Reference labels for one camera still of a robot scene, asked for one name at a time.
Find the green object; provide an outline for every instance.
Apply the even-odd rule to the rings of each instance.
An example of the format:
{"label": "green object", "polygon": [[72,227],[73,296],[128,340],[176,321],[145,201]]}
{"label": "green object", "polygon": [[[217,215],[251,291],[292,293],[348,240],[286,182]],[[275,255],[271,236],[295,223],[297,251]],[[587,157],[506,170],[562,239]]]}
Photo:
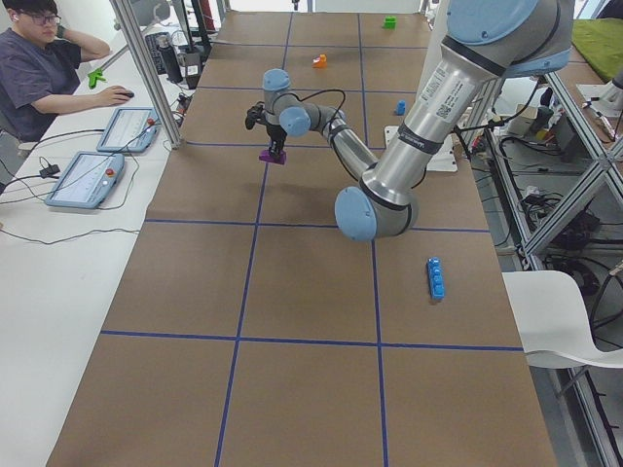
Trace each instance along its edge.
{"label": "green object", "polygon": [[385,23],[383,24],[384,29],[395,29],[396,28],[396,17],[385,17]]}
{"label": "green object", "polygon": [[104,78],[104,72],[101,68],[97,68],[89,73],[89,89],[94,90],[98,81],[106,81],[106,78]]}
{"label": "green object", "polygon": [[604,82],[623,67],[623,19],[576,19],[572,42]]}

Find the green cloth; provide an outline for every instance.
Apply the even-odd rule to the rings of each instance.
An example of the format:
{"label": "green cloth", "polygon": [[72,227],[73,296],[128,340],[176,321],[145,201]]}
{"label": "green cloth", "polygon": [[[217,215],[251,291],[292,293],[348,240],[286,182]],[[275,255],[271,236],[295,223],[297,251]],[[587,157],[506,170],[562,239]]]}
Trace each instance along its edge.
{"label": "green cloth", "polygon": [[576,19],[572,42],[604,82],[623,68],[623,19]]}

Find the white table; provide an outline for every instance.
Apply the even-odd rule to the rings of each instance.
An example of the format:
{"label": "white table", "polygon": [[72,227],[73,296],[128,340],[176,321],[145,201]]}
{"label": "white table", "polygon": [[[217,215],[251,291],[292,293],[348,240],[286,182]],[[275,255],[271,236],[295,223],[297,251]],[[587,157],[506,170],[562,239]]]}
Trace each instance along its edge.
{"label": "white table", "polygon": [[[107,83],[76,93],[122,85],[135,97],[127,106],[151,107],[131,55],[108,67]],[[161,76],[168,102],[180,92]],[[113,108],[93,109],[55,120],[45,137],[68,131],[105,128]],[[101,133],[85,133],[43,143],[29,156],[18,176],[34,175],[39,157],[63,170],[81,150],[94,151]],[[91,230],[140,230],[145,210],[158,186],[170,146],[159,131],[147,152],[137,155],[140,167],[123,207],[115,210],[53,209],[29,198],[20,183],[0,197],[0,222],[12,234],[54,241]],[[136,165],[126,171],[102,207],[122,203]],[[45,180],[30,179],[35,193],[50,190]],[[135,233],[97,233],[53,246],[27,242],[0,233],[0,465],[37,467],[46,464],[87,366],[101,324],[136,241]]]}

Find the glasses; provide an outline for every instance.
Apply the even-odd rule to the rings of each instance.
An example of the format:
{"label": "glasses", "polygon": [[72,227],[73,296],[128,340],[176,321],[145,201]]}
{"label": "glasses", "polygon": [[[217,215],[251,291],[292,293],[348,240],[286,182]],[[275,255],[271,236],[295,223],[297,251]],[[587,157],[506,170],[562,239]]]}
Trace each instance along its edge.
{"label": "glasses", "polygon": [[48,22],[49,24],[60,24],[60,16],[59,15],[33,15],[27,12],[20,12],[23,15],[32,18],[32,22],[34,22],[37,26],[45,26]]}

